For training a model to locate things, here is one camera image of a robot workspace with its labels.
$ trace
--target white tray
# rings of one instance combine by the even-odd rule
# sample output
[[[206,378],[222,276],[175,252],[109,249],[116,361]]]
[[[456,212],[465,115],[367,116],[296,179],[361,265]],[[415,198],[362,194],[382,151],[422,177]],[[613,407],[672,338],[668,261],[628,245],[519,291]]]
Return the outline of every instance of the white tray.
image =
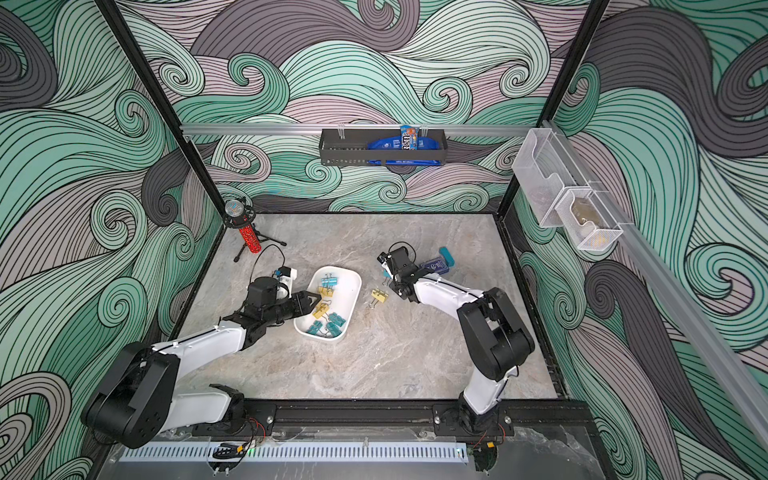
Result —
[[[349,322],[352,321],[352,312],[355,309],[357,297],[360,294],[362,279],[357,272],[353,272],[339,266],[329,265],[318,269],[315,274],[312,275],[310,285],[306,289],[312,293],[317,293],[317,287],[320,285],[320,279],[322,279],[328,273],[339,279],[339,282],[333,287],[333,296],[330,299],[331,307],[328,310],[328,314],[336,312],[344,320],[346,320],[344,325],[341,326],[341,335],[334,338],[324,338],[307,333],[306,331],[310,329],[316,320],[312,313],[293,319],[293,327],[300,335],[303,335],[312,340],[334,343],[340,341],[346,335],[346,331],[349,328]]]

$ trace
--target black frame post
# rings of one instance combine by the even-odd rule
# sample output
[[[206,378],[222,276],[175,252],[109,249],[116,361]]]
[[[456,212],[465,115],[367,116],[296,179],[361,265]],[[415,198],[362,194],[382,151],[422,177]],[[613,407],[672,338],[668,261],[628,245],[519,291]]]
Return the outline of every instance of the black frame post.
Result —
[[[581,60],[586,55],[592,37],[595,31],[597,31],[600,20],[602,20],[605,9],[610,2],[611,0],[592,0],[587,7],[587,12],[584,14],[581,25],[579,25],[576,36],[571,43],[571,48],[568,50],[568,56],[565,59],[563,68],[560,69],[558,77],[554,81],[554,87],[552,87],[552,91],[549,97],[547,97],[544,108],[541,109],[541,115],[539,115],[536,122],[537,127],[541,127],[545,121],[554,120],[554,114],[557,113],[565,92],[568,91],[571,81],[581,66]],[[497,214],[500,218],[503,219],[506,217],[507,212],[509,212],[509,207],[512,205],[512,200],[514,200],[519,186],[515,179],[512,179],[512,182],[509,183],[507,190],[504,192],[502,202],[498,205]]]
[[[144,53],[141,52],[136,38],[131,33],[128,24],[125,22],[123,15],[120,13],[117,3],[114,0],[95,0],[96,6],[104,16],[104,20],[107,21],[109,28],[112,30],[114,37],[118,40],[118,43],[123,48],[125,56],[128,57],[129,62],[133,65],[136,75],[144,84],[152,99],[155,107],[160,112],[160,116],[165,121],[170,132],[176,139],[176,143],[179,144],[181,153],[189,162],[192,170],[200,179],[203,184],[203,188],[208,193],[208,197],[214,203],[219,215],[223,218],[224,213],[224,198],[221,197],[219,189],[216,188],[216,184],[208,174],[208,170],[205,168],[203,158],[200,156],[200,152],[197,151],[194,144],[184,138],[184,133],[181,131],[181,120],[170,101],[165,96],[163,88],[160,86],[160,82],[154,76],[152,68],[144,57]]]

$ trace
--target black cable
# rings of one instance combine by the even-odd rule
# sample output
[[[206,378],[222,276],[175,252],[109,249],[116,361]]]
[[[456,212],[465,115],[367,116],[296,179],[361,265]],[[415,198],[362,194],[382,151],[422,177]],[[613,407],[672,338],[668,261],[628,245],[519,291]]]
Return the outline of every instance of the black cable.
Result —
[[[283,251],[280,249],[280,247],[277,246],[277,243],[270,243],[266,247],[264,247],[264,250],[261,250],[261,253],[259,253],[259,256],[256,257],[256,259],[253,261],[253,268],[250,269],[250,278],[248,279],[248,283],[253,282],[253,272],[256,271],[256,264],[259,263],[259,258],[261,258],[262,255],[264,255],[264,252],[266,252],[270,247],[275,247],[280,252],[280,255],[283,256],[283,264],[280,265],[280,267],[286,266],[286,255],[283,253]]]
[[[408,243],[408,242],[402,242],[402,241],[400,241],[400,242],[395,242],[395,243],[393,243],[392,245],[390,245],[390,246],[389,246],[389,250],[387,250],[386,252],[387,252],[387,253],[391,253],[391,252],[392,252],[392,247],[394,247],[394,246],[395,246],[395,245],[397,245],[398,243],[404,243],[405,245],[408,245],[409,247],[411,247],[411,250],[413,250],[413,260],[411,260],[411,261],[412,261],[413,263],[416,263],[416,249],[415,249],[415,248],[413,248],[413,245],[411,245],[411,244],[410,244],[410,243]]]
[[[460,287],[460,286],[458,286],[458,285],[454,285],[454,284],[452,284],[452,283],[447,283],[447,282],[442,282],[441,280],[436,280],[436,282],[437,282],[437,283],[442,283],[443,285],[452,286],[453,288],[457,289],[457,290],[458,290],[458,291],[460,291],[460,292],[469,293],[470,295],[472,295],[474,298],[476,298],[476,299],[478,299],[478,300],[480,300],[480,299],[482,298],[481,296],[477,296],[477,295],[475,295],[474,293],[470,292],[469,290],[464,290],[463,288],[461,288],[461,287]]]
[[[237,465],[231,469],[234,469],[240,464],[240,462],[243,461],[243,458],[248,455],[248,450],[250,450],[250,446],[253,444],[253,440],[256,439],[256,429],[253,427],[253,422],[251,422],[250,419],[247,421],[248,425],[250,426],[250,440],[248,440],[247,443],[243,443],[240,447],[237,448],[228,445],[221,446],[220,450],[216,450],[212,455],[216,460],[231,460],[232,458],[238,458]]]
[[[102,442],[101,440],[96,438],[96,431],[93,429],[91,429],[91,438],[94,440],[94,442],[98,443],[99,445],[103,445],[105,447],[111,447],[119,443],[119,442]]]

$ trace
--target cable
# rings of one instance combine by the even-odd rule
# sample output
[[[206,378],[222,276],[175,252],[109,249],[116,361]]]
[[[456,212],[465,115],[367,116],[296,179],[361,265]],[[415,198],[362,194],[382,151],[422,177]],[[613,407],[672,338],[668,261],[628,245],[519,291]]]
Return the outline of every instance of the cable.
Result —
[[[261,253],[259,253],[259,256],[256,257],[256,259],[253,261],[253,268],[250,269],[250,278],[248,279],[248,283],[253,282],[253,272],[256,271],[256,264],[259,263],[259,258],[261,258],[262,255],[264,255],[264,252],[270,249],[270,247],[275,247],[280,252],[280,255],[283,256],[283,263],[280,265],[280,267],[286,266],[286,255],[283,253],[283,251],[280,249],[280,247],[277,246],[277,243],[270,243],[266,247],[264,247],[264,250],[261,250]]]
[[[253,440],[256,438],[256,429],[253,428],[253,423],[251,422],[252,419],[248,419],[248,425],[250,426],[250,439],[248,442],[243,443],[242,445],[238,447],[232,447],[229,445],[222,445],[220,447],[220,450],[216,450],[212,456],[216,460],[231,460],[232,458],[238,458],[237,464],[232,467],[234,469],[237,467],[240,462],[243,461],[243,458],[248,455],[248,450],[250,450],[251,444],[253,444]]]
[[[485,438],[485,434],[486,434],[486,433],[488,433],[488,430],[485,430],[485,432],[483,432],[483,434],[482,434],[482,437],[480,437],[480,439],[478,440],[478,442],[477,442],[477,443],[475,443],[475,444],[472,446],[472,448],[474,448],[474,447],[476,447],[476,446],[480,445],[480,442],[482,442],[482,440]]]
[[[256,426],[261,427],[262,431],[264,432],[264,439],[266,440],[266,429],[264,428],[264,425],[261,425],[258,420],[256,420],[254,417],[249,417],[249,421],[256,422]]]
[[[103,445],[105,447],[111,447],[119,443],[119,442],[102,442],[101,440],[96,438],[96,431],[93,429],[91,429],[91,438],[94,440],[94,442],[98,443],[99,445]]]
[[[391,253],[391,252],[392,252],[392,247],[394,247],[394,246],[395,246],[395,245],[397,245],[398,243],[404,243],[405,245],[408,245],[409,247],[411,247],[411,250],[413,250],[413,260],[411,260],[411,261],[412,261],[413,263],[416,263],[416,249],[415,249],[415,248],[413,248],[413,245],[411,245],[411,244],[410,244],[410,243],[408,243],[408,242],[402,242],[402,241],[401,241],[401,242],[395,242],[395,243],[393,243],[392,245],[390,245],[390,246],[389,246],[389,250],[387,250],[386,252],[387,252],[387,253]]]
[[[460,286],[458,286],[458,285],[454,285],[453,283],[447,283],[447,282],[443,282],[443,281],[441,281],[440,279],[437,279],[437,280],[435,280],[435,282],[437,282],[437,283],[442,283],[443,285],[452,286],[453,288],[457,289],[458,291],[460,291],[460,292],[464,292],[464,293],[468,293],[468,294],[472,295],[474,298],[476,298],[476,299],[478,299],[478,300],[480,300],[480,299],[482,298],[481,296],[477,296],[477,295],[475,295],[474,293],[470,292],[469,290],[464,290],[464,289],[463,289],[463,288],[461,288]]]

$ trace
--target clear plastic container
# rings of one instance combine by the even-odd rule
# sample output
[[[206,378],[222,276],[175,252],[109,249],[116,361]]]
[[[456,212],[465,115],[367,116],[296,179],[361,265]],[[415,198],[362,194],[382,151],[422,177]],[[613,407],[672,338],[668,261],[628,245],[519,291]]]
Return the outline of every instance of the clear plastic container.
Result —
[[[554,206],[568,188],[579,185],[563,163],[564,152],[556,142],[552,129],[532,128],[512,164],[540,227],[563,225]]]
[[[565,231],[578,250],[603,252],[621,235],[621,230],[609,227],[594,206],[589,187],[570,188],[563,192],[555,206]]]

